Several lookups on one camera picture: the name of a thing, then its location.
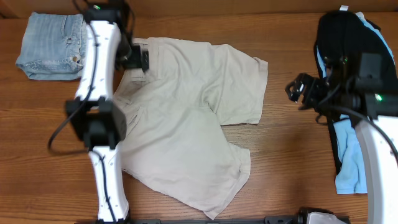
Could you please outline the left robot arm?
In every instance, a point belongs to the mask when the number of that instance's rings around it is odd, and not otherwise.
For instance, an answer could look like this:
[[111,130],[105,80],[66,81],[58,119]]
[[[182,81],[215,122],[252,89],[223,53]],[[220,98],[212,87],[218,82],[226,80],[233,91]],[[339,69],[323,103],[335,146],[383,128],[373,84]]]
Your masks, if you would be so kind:
[[113,100],[113,77],[117,68],[148,71],[149,53],[132,42],[127,23],[135,15],[125,1],[89,3],[83,17],[85,64],[74,100],[65,103],[67,121],[93,166],[99,203],[95,222],[130,223],[120,159],[127,124]]

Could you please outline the beige khaki shorts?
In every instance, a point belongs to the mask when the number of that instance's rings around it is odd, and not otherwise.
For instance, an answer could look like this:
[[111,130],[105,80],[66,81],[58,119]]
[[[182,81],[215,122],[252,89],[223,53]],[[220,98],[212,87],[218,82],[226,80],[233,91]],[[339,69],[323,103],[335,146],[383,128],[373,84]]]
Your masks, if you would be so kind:
[[248,149],[223,126],[260,122],[268,64],[228,44],[135,39],[149,69],[124,73],[114,99],[126,116],[121,167],[152,190],[216,218],[249,179]]

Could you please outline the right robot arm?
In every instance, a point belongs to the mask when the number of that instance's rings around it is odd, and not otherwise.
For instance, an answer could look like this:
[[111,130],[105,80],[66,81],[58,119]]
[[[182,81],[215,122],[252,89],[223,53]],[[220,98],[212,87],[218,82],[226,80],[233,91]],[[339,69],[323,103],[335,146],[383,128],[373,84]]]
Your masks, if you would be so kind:
[[397,77],[382,71],[382,60],[371,53],[328,58],[326,77],[301,73],[285,92],[301,110],[349,117],[363,155],[368,222],[397,223]]

